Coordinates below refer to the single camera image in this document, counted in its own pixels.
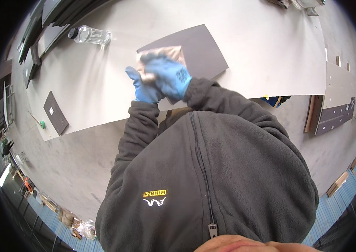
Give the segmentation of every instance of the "bottle cap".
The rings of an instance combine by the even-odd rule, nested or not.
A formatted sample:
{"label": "bottle cap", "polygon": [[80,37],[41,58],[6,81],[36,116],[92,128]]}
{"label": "bottle cap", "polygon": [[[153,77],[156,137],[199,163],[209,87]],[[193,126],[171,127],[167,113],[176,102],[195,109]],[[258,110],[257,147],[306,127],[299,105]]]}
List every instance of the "bottle cap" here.
{"label": "bottle cap", "polygon": [[77,34],[78,34],[78,29],[73,27],[70,29],[70,31],[68,33],[68,38],[73,39],[73,38],[77,37]]}

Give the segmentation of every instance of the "hand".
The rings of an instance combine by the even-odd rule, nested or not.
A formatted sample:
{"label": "hand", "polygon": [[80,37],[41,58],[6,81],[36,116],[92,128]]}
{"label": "hand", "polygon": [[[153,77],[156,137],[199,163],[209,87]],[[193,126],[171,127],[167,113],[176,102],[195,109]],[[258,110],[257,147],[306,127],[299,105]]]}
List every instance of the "hand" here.
{"label": "hand", "polygon": [[146,73],[155,74],[155,84],[166,97],[177,102],[185,96],[192,76],[184,65],[164,54],[147,54],[140,60],[145,64]]}
{"label": "hand", "polygon": [[144,84],[140,78],[140,73],[133,67],[126,67],[125,73],[133,80],[133,85],[136,89],[136,101],[147,103],[159,103],[165,96],[162,95],[155,87]]}

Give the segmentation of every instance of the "floor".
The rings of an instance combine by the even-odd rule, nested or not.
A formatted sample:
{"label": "floor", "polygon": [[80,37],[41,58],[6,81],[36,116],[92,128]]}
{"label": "floor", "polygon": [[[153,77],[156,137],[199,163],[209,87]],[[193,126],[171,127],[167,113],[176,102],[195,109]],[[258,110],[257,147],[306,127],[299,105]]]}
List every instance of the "floor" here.
{"label": "floor", "polygon": [[[333,1],[316,10],[320,15],[328,61],[336,63],[335,56],[339,55],[350,63],[351,72],[356,74],[356,32],[352,24]],[[26,25],[24,22],[19,29],[9,58],[18,59],[17,45]],[[23,172],[57,204],[81,219],[95,220],[105,196],[125,120],[44,142],[27,112],[30,105],[22,81],[22,68],[18,64],[12,65],[12,84],[15,123],[9,129],[9,138],[15,142],[13,151],[24,151],[28,157]],[[276,115],[286,128],[290,139],[303,154],[319,194],[323,195],[356,156],[356,119],[314,137],[304,133],[309,96],[293,96],[280,108],[272,108],[260,99],[254,100]]]}

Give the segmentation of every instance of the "embroidered logo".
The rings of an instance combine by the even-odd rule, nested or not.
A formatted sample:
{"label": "embroidered logo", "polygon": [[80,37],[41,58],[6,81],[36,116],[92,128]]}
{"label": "embroidered logo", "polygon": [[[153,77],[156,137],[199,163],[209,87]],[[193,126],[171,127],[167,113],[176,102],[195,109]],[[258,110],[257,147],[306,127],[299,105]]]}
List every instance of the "embroidered logo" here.
{"label": "embroidered logo", "polygon": [[148,201],[148,200],[146,200],[146,199],[143,199],[143,200],[147,201],[147,204],[148,204],[149,206],[153,206],[154,202],[156,202],[158,206],[161,206],[162,204],[164,204],[165,198],[166,198],[166,196],[164,197],[164,199],[162,199],[162,200],[160,200],[160,201],[158,201],[158,200],[156,200],[156,199],[152,199],[151,201]]}
{"label": "embroidered logo", "polygon": [[164,199],[161,199],[161,200],[157,200],[157,199],[153,198],[150,201],[145,199],[145,197],[164,196],[166,194],[167,194],[167,190],[156,190],[156,191],[150,191],[150,192],[143,192],[142,197],[144,198],[143,200],[146,201],[149,206],[153,206],[154,202],[157,203],[158,206],[161,206],[162,204],[164,204],[164,200],[165,200],[166,196],[164,197]]}

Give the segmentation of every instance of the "white sheet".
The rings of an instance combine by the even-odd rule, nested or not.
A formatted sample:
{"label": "white sheet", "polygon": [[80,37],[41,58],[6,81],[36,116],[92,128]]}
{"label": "white sheet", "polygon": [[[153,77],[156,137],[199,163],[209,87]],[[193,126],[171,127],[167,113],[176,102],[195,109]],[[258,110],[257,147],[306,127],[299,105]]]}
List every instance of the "white sheet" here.
{"label": "white sheet", "polygon": [[[217,80],[247,98],[324,94],[325,45],[319,19],[260,0],[124,0],[107,3],[75,26],[109,30],[106,48],[62,38],[45,55],[27,94],[32,113],[47,122],[44,140],[57,137],[44,109],[50,91],[69,122],[64,134],[128,118],[134,86],[126,66],[156,39],[205,24],[229,68]],[[171,106],[166,99],[160,110]]]}

